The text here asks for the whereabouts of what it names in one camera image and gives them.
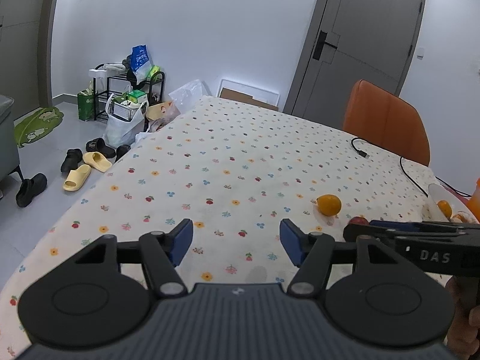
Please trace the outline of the person right hand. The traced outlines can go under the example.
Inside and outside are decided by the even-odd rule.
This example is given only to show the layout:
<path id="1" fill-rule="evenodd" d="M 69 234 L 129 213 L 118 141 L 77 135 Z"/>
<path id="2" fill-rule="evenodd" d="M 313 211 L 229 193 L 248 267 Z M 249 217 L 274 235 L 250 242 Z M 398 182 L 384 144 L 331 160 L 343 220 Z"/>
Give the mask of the person right hand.
<path id="1" fill-rule="evenodd" d="M 446 283 L 446 289 L 456 303 L 454 319 L 447 334 L 447 347 L 459 359 L 470 359 L 479 350 L 479 307 L 465 310 L 455 276 Z"/>

